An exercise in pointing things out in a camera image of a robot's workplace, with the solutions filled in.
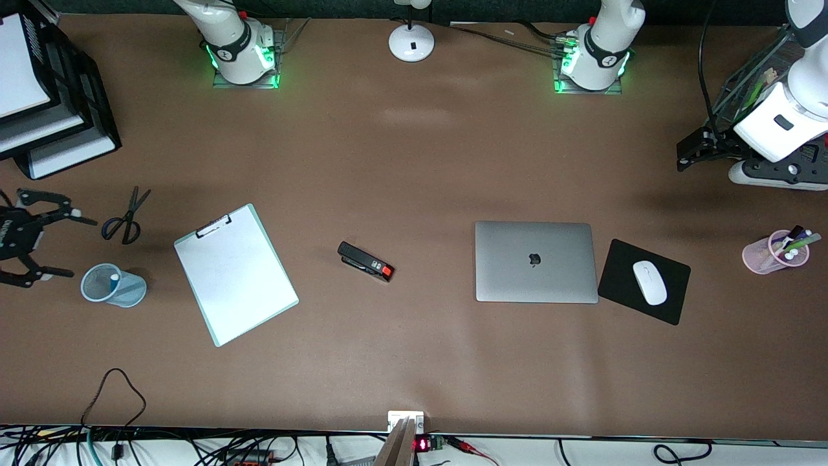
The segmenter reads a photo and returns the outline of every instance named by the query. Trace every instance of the scissors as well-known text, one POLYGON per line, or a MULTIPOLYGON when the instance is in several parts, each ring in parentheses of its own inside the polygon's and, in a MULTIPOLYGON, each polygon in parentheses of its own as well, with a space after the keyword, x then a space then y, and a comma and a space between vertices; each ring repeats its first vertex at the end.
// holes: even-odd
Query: scissors
POLYGON ((138 187, 135 187, 132 190, 132 198, 129 200, 129 209, 127 210, 127 214, 123 217, 113 217, 109 220, 105 221, 103 226, 101 227, 101 236, 105 240, 111 240, 113 236, 115 236, 115 232, 121 228, 121 225, 124 223, 127 224, 126 230, 123 232, 123 239, 121 240, 122 245, 129 245, 135 242, 138 237, 141 235, 141 226, 138 225, 138 222, 132 221, 132 218, 135 216, 135 211, 138 210, 138 207, 144 203, 147 199, 147 196, 150 195, 152 189, 147 189, 147 192, 141 196, 141 199, 138 199, 138 187))

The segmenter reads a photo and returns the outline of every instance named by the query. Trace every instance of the pen holder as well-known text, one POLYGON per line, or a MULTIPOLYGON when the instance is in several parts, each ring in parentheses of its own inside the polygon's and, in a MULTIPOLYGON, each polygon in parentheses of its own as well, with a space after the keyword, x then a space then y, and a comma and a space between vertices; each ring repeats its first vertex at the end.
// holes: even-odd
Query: pen holder
POLYGON ((763 238, 751 245, 746 245, 742 250, 742 261, 748 269, 755 274, 765 275, 788 267, 799 267, 808 261, 811 250, 808 246, 799 248, 799 254, 792 260, 785 260, 784 255, 780 258, 773 253, 781 247, 775 244, 781 243, 790 230, 774 231, 772 235, 763 238))
POLYGON ((121 271, 113 264, 98 264, 80 280, 80 293, 93 303, 101 301, 121 308, 131 308, 147 294, 143 278, 121 271))

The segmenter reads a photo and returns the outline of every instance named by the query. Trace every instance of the pink pen holder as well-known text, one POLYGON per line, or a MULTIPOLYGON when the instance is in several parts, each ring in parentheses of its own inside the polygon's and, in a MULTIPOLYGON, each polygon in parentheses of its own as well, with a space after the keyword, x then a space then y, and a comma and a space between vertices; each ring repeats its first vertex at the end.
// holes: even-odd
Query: pink pen holder
POLYGON ((799 248, 799 254, 793 259, 786 260, 784 253, 777 257, 774 252, 782 248, 782 239, 790 233, 790 230, 774 231, 772 235, 751 245, 746 245, 742 250, 742 260, 751 272, 765 275, 788 267, 799 267, 808 261, 811 250, 808 246, 799 248))

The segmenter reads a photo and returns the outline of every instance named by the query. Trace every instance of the white lamp base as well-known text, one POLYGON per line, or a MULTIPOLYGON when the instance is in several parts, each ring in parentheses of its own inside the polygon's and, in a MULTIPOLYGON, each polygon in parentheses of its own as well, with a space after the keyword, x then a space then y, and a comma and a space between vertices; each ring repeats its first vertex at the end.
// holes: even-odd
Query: white lamp base
POLYGON ((388 48, 402 61, 425 60, 434 51, 434 36, 424 26, 407 24, 394 29, 388 38, 388 48))

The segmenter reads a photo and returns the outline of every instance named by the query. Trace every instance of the clipboard clip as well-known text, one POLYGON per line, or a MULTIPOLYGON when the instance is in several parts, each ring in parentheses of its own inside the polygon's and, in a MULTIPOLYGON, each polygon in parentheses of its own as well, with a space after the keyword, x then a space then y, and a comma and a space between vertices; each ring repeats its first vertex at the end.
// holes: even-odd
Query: clipboard clip
POLYGON ((233 223, 233 219, 230 218, 230 214, 226 216, 221 216, 205 226, 202 226, 198 230, 195 231, 195 237, 198 239, 204 238, 205 236, 217 231, 219 228, 223 226, 227 226, 233 223))

